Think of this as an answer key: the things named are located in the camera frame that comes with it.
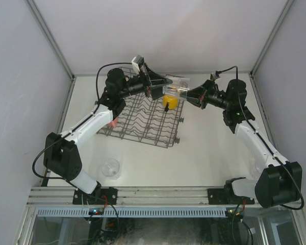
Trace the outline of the yellow mug black handle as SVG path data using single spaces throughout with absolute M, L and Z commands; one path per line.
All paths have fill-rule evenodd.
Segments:
M 163 96 L 163 106 L 164 106 L 165 112 L 175 109 L 178 106 L 178 103 L 179 103 L 179 100 L 177 97 L 174 97 L 171 95 Z

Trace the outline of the clear glass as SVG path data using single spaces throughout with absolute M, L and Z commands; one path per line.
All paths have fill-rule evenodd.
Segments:
M 189 91 L 189 78 L 166 76 L 172 83 L 163 87 L 163 94 L 176 97 L 179 100 L 187 99 L 187 92 Z
M 249 174 L 254 180 L 258 180 L 263 172 L 263 168 L 260 168 L 254 158 L 249 159 Z
M 110 158 L 101 165 L 101 173 L 110 179 L 118 179 L 121 174 L 121 165 L 118 160 Z

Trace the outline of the grey wire dish rack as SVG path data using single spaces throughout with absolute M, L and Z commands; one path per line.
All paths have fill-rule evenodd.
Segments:
M 125 67 L 124 73 L 132 77 L 135 72 Z M 153 100 L 144 93 L 125 98 L 125 108 L 118 116 L 117 127 L 101 128 L 98 133 L 115 138 L 140 142 L 159 146 L 172 147 L 179 143 L 177 130 L 179 123 L 183 121 L 183 101 L 178 100 L 178 106 L 164 111 L 163 97 Z

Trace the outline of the pink ceramic cup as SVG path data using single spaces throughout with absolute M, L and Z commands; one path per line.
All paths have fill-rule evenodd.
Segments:
M 111 121 L 110 123 L 107 124 L 108 127 L 113 127 L 116 128 L 117 127 L 117 123 L 118 123 L 118 117 L 115 118 L 113 121 Z

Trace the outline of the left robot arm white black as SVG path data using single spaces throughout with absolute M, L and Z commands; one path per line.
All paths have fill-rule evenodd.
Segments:
M 121 68 L 109 70 L 102 94 L 93 110 L 80 122 L 60 134 L 50 133 L 45 142 L 43 165 L 86 194 L 97 194 L 101 184 L 83 169 L 79 149 L 101 128 L 112 123 L 125 108 L 125 98 L 144 93 L 158 99 L 172 80 L 152 71 L 146 63 L 133 64 L 135 75 Z

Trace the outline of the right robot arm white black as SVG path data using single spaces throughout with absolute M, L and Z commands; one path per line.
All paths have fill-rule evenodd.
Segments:
M 226 91 L 206 80 L 186 92 L 186 101 L 201 109 L 207 105 L 221 108 L 225 125 L 244 143 L 262 171 L 257 180 L 232 179 L 234 195 L 255 199 L 263 208 L 278 205 L 288 208 L 289 203 L 300 201 L 302 209 L 302 167 L 284 157 L 260 131 L 256 118 L 245 105 L 246 96 L 246 83 L 242 80 L 230 80 Z

